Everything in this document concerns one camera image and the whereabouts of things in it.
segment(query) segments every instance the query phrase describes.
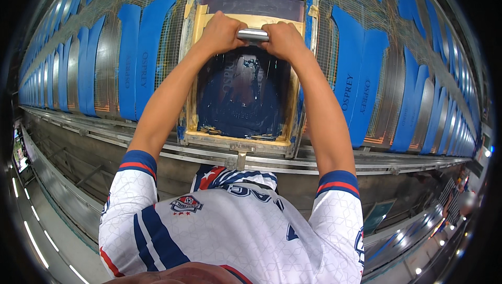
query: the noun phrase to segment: ceiling light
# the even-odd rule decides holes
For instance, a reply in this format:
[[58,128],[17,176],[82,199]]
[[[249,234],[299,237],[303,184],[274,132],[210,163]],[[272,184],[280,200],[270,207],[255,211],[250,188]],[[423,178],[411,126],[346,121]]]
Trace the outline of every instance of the ceiling light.
[[40,221],[40,218],[38,217],[37,212],[35,211],[35,208],[32,206],[33,214],[35,215],[35,218],[37,218],[37,221]]
[[52,246],[54,247],[54,249],[59,252],[59,249],[58,247],[56,247],[56,244],[52,241],[52,238],[49,236],[49,234],[47,233],[47,231],[44,230],[44,233],[45,233],[45,236],[47,236],[47,238],[49,239],[49,242],[51,242]]
[[18,188],[16,187],[16,180],[14,179],[14,177],[12,178],[12,185],[14,186],[14,194],[16,194],[16,198],[18,198]]
[[80,275],[80,273],[77,272],[77,270],[75,270],[75,268],[70,264],[69,265],[70,269],[82,280],[82,282],[84,282],[85,284],[89,284],[88,281],[86,281],[82,275]]
[[25,229],[28,232],[28,236],[30,237],[30,240],[32,241],[33,247],[35,248],[35,251],[37,252],[38,256],[40,257],[40,260],[44,264],[45,268],[49,268],[49,264],[45,260],[44,256],[42,256],[42,253],[40,252],[40,249],[37,246],[37,243],[35,243],[35,239],[33,238],[33,235],[31,234],[30,228],[28,227],[28,223],[25,221]]

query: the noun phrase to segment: hand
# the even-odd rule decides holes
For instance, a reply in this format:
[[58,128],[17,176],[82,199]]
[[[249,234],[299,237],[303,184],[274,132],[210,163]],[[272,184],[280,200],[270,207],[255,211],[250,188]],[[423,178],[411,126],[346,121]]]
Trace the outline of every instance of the hand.
[[226,17],[222,11],[217,11],[207,22],[198,43],[201,43],[211,56],[248,46],[249,43],[237,38],[238,31],[247,27],[247,24]]
[[260,48],[291,64],[291,61],[310,50],[293,23],[279,22],[261,27],[269,35],[269,41],[260,42]]

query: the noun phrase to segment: jersey sleeve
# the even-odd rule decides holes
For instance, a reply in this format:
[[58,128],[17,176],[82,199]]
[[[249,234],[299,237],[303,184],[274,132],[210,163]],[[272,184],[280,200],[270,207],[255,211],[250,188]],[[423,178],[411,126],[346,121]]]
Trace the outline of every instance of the jersey sleeve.
[[309,224],[338,259],[346,261],[345,271],[349,276],[362,274],[362,207],[353,174],[338,170],[321,178]]
[[98,237],[101,260],[112,277],[128,275],[134,265],[131,259],[138,256],[134,216],[157,202],[156,171],[157,164],[150,154],[131,150],[122,158],[113,179],[101,212]]

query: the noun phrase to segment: star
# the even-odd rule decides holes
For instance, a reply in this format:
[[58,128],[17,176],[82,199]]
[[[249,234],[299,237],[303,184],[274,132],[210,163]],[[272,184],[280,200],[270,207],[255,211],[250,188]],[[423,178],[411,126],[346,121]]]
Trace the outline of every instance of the star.
[[208,173],[204,173],[204,176],[202,177],[202,180],[203,180],[203,179],[208,180],[208,179],[209,179],[209,175],[211,175],[211,174],[216,174],[216,173],[215,173],[215,172],[213,172],[213,171],[209,171]]

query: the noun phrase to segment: white jersey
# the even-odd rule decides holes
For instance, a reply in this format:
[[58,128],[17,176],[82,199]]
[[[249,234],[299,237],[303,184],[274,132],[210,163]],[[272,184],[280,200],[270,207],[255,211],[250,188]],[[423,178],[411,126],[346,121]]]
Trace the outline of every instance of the white jersey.
[[99,225],[110,276],[203,262],[246,284],[361,282],[362,210],[349,172],[322,177],[307,222],[275,193],[273,173],[203,165],[191,193],[157,202],[156,169],[132,150],[113,180]]

